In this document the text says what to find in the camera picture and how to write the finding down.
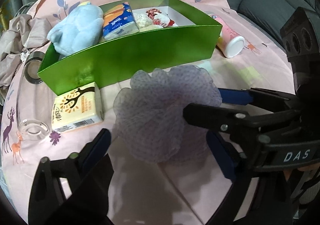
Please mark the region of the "person's right hand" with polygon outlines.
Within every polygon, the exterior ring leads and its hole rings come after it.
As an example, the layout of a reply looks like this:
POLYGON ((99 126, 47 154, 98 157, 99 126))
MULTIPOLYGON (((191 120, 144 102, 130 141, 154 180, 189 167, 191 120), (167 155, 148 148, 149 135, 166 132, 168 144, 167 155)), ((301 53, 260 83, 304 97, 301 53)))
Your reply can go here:
POLYGON ((312 170, 315 170, 315 169, 318 169, 320 166, 319 163, 317 164, 313 164, 313 165, 309 165, 309 166, 304 166, 304 167, 300 167, 300 168, 295 168, 295 169, 286 169, 284 170, 284 175, 285 175, 285 179, 288 180, 291 173, 295 170, 298 170, 298 171, 302 171, 302 172, 305 172, 305 171, 312 171, 312 170))

